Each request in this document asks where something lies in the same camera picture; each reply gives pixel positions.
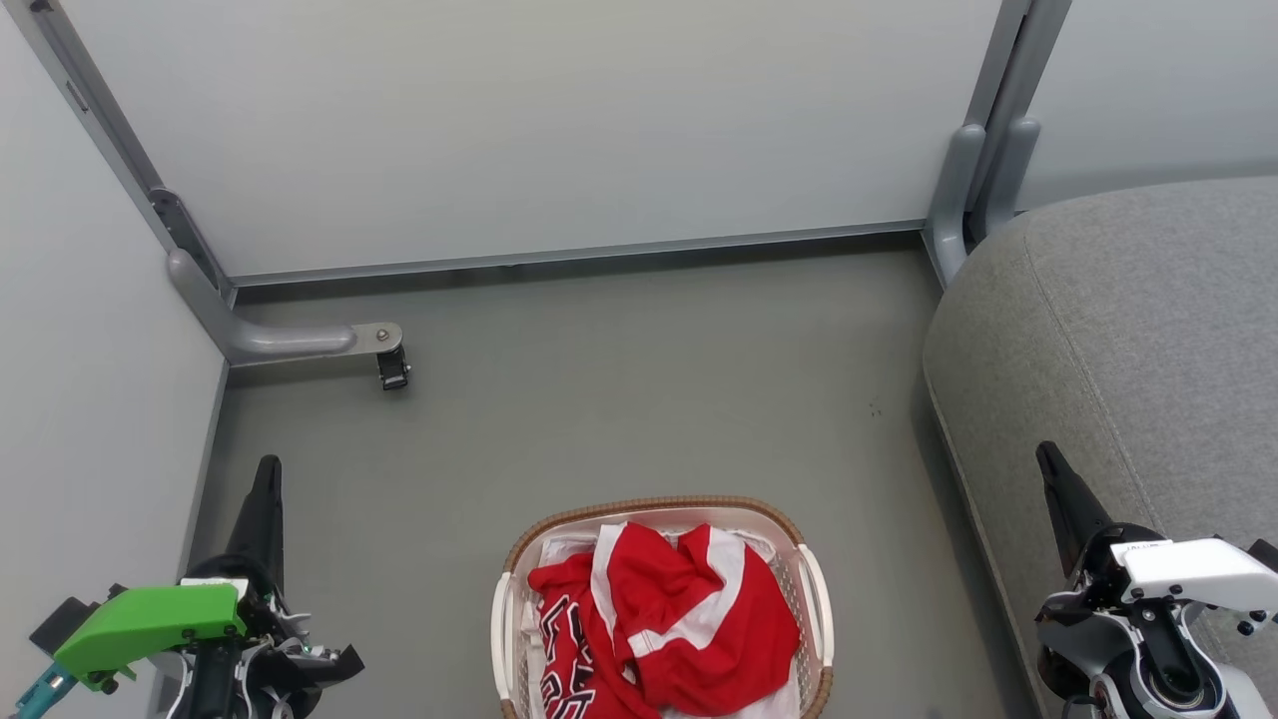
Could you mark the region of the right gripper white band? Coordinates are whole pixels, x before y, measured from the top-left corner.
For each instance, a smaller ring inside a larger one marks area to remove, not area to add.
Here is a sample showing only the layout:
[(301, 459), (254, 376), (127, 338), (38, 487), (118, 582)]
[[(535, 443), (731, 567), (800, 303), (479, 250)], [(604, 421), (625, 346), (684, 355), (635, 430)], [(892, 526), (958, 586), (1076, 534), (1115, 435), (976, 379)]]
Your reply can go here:
[[(1068, 577), (1088, 541), (1111, 526), (1112, 518), (1056, 442), (1036, 444), (1035, 458), (1059, 568)], [(1186, 541), (1163, 538), (1113, 543), (1099, 556), (1103, 567), (1113, 570), (1114, 602), (1121, 604), (1200, 602), (1242, 614), (1278, 614), (1278, 573), (1249, 556), (1247, 549), (1218, 536)]]

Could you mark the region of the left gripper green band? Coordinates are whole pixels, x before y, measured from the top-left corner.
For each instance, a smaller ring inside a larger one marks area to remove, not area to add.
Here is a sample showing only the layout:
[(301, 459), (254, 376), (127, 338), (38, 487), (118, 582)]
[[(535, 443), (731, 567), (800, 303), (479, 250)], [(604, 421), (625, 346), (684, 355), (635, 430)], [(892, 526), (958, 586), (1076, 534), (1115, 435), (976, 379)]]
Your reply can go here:
[(244, 496), (227, 556), (199, 561), (176, 584), (129, 587), (100, 609), (95, 619), (116, 610), (109, 631), (119, 632), (119, 653), (73, 658), (69, 642), (54, 662), (102, 691), (110, 679), (132, 673), (134, 663), (161, 653), (196, 651), (222, 640), (291, 640), (282, 602), (284, 540), (282, 461), (268, 453)]

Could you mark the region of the red jersey with lettering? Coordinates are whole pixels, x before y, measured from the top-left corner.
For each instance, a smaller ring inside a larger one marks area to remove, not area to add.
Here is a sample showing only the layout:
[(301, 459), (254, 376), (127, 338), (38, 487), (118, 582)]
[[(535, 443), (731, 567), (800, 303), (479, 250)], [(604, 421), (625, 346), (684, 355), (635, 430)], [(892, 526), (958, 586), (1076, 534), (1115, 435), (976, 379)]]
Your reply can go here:
[(538, 681), (546, 719), (662, 719), (624, 674), (592, 593), (593, 556), (576, 552), (530, 572), (544, 668)]

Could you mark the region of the red garment with white stripe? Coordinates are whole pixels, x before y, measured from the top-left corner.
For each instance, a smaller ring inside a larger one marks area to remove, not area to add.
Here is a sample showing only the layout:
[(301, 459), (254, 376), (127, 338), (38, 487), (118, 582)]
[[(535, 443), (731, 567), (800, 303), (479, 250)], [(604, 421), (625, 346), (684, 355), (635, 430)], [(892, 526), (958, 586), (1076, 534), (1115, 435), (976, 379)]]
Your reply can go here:
[(708, 526), (607, 524), (592, 556), (596, 674), (638, 719), (800, 719), (794, 610), (771, 564)]

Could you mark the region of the grey fabric sofa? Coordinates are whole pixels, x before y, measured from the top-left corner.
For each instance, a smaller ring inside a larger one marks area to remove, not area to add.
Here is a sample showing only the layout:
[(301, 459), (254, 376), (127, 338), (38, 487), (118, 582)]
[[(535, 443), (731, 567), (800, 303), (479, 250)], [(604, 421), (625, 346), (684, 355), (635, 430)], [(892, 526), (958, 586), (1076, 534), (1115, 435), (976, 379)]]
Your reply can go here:
[(1028, 211), (944, 290), (923, 377), (1016, 646), (1065, 590), (1035, 451), (1114, 520), (1278, 547), (1278, 178), (1102, 193)]

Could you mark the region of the long grey partition foot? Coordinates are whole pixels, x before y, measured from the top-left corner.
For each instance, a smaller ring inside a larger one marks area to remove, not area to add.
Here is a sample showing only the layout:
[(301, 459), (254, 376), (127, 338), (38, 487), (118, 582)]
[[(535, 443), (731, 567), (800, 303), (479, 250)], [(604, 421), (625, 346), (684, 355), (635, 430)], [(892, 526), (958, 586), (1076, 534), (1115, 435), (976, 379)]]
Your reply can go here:
[(187, 301), (188, 309), (231, 365), (369, 356), (380, 364), (396, 367), (397, 373), (406, 368), (403, 329), (396, 323), (256, 324), (227, 307), (188, 252), (169, 252), (166, 273), (178, 295)]

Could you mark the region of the white laundry basket brown rim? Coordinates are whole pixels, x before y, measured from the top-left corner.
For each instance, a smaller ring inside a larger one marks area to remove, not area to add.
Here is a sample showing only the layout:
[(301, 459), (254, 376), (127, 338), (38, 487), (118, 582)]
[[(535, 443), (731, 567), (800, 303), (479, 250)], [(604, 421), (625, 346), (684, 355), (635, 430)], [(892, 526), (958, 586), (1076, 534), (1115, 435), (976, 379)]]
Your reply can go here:
[(748, 496), (658, 496), (604, 502), (538, 520), (519, 536), (495, 587), (489, 618), (491, 663), (502, 719), (533, 719), (530, 637), (523, 619), (533, 607), (528, 573), (546, 543), (583, 538), (603, 524), (636, 520), (667, 536), (711, 524), (751, 541), (780, 581), (803, 642), (796, 651), (800, 718), (819, 719), (835, 687), (835, 610), (817, 556), (781, 510)]

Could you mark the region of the short grey partition foot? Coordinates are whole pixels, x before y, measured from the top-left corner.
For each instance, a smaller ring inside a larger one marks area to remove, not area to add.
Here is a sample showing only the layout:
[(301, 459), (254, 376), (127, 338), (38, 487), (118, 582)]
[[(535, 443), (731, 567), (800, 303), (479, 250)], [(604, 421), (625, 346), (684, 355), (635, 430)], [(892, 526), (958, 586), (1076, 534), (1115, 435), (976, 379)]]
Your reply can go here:
[(932, 195), (923, 238), (942, 289), (953, 282), (967, 258), (964, 246), (964, 213), (985, 138), (985, 126), (982, 124), (967, 124), (953, 132)]
[(1042, 124), (1034, 117), (1019, 117), (1005, 132), (1005, 143), (987, 174), (984, 204), (976, 213), (982, 238), (989, 238), (1016, 217), (1019, 192), (1022, 190), (1040, 132)]

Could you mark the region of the grey partition post with hinge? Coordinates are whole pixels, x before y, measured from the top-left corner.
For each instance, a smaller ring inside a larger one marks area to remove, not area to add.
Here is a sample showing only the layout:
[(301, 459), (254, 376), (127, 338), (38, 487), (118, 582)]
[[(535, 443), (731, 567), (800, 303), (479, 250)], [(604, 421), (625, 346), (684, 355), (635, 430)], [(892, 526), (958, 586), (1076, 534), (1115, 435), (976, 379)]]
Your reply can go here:
[(0, 4), (79, 114), (105, 158), (115, 161), (116, 176), (127, 190), (141, 192), (143, 215), (164, 229), (164, 246), (192, 255), (221, 301), (233, 307), (236, 286), (198, 229), (187, 201), (166, 186), (60, 0), (0, 0)]

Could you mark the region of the grey partition bottom rail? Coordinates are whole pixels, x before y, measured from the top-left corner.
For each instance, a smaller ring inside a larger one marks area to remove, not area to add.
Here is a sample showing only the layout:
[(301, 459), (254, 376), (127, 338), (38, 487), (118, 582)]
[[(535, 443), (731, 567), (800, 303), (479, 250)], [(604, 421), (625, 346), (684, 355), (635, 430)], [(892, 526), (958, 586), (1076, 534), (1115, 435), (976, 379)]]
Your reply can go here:
[(804, 229), (804, 231), (734, 234), (734, 236), (700, 238), (700, 240), (630, 243), (630, 245), (593, 246), (593, 249), (567, 249), (552, 252), (516, 252), (506, 255), (484, 255), (484, 258), (460, 258), (446, 261), (419, 261), (419, 263), (391, 263), (380, 266), (348, 266), (334, 269), (305, 269), (305, 272), (281, 272), (267, 275), (239, 275), (231, 277), (236, 290), (275, 289), (302, 286), (302, 284), (331, 284), (345, 281), (364, 281), (364, 278), (397, 278), (410, 275), (432, 275), (442, 272), (466, 272), (466, 269), (491, 269), (498, 266), (538, 266), (548, 263), (579, 263), (579, 261), (610, 261), (616, 258), (635, 258), (635, 255), (663, 255), (672, 252), (711, 252), (722, 249), (745, 249), (745, 246), (776, 245), (776, 243), (838, 240), (840, 238), (861, 238), (872, 234), (921, 232), (927, 220), (914, 218), (904, 222), (840, 225), (829, 229)]

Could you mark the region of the grey double partition post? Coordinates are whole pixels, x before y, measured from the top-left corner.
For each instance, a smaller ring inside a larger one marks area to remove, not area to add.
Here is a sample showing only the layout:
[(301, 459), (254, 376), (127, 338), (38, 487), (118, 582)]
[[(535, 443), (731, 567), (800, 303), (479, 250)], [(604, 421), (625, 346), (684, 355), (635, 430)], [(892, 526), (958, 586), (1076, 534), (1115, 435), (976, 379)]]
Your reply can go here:
[(999, 78), (989, 117), (987, 138), (975, 178), (967, 195), (966, 230), (973, 241), (982, 241), (978, 227), (978, 209), (984, 204), (987, 174), (993, 167), (996, 155), (1005, 143), (1005, 132), (1019, 117), (1031, 117), (1030, 103), (1057, 45), (1068, 9), (1074, 0), (1010, 0), (1019, 9), (1016, 36), (1005, 54), (1005, 68)]

